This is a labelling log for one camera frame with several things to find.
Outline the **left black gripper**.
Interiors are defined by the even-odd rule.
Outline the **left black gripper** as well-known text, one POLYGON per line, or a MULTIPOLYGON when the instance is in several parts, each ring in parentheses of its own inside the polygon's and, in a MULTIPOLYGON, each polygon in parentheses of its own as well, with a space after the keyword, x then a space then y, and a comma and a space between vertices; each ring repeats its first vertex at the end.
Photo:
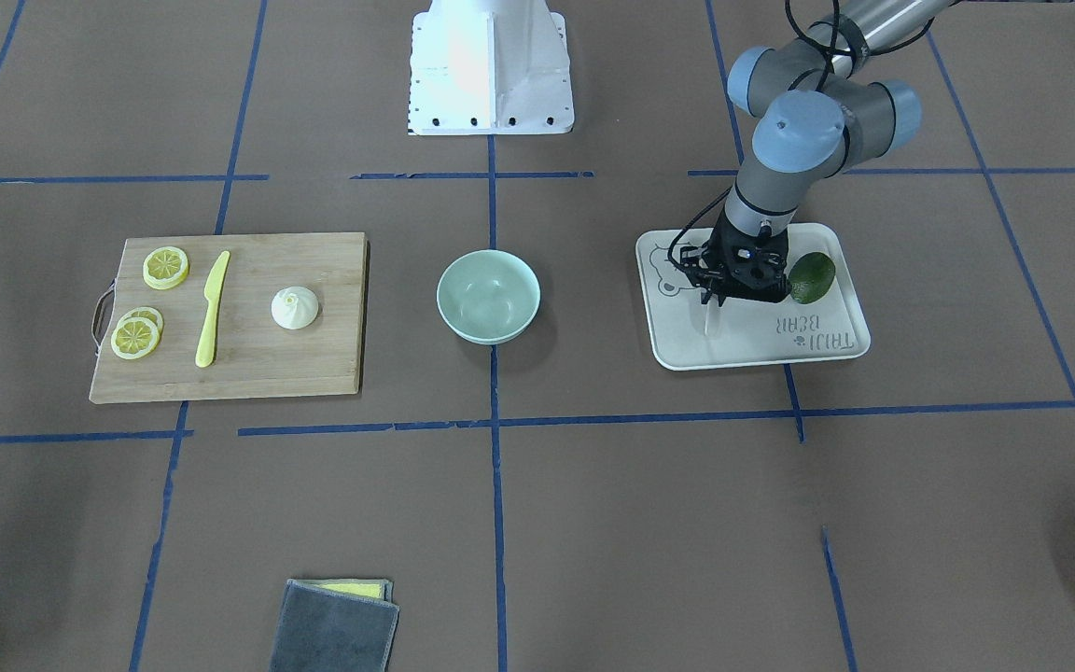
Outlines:
POLYGON ((728 299, 778 303, 789 294, 789 235, 763 225, 758 233, 742 232, 720 218, 714 227, 714 268, 725 280, 717 297, 721 305, 728 299))

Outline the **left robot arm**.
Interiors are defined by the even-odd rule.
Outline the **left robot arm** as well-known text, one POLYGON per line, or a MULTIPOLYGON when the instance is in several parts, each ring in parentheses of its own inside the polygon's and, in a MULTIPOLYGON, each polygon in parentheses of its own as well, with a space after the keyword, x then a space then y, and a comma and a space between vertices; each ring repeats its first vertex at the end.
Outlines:
POLYGON ((833 1, 779 49, 743 52, 728 77, 756 120, 750 148, 701 248, 704 301, 778 303, 789 294, 788 226, 818 180, 886 156, 916 135, 917 92, 900 81, 857 82, 875 57, 922 38, 946 1, 833 1))

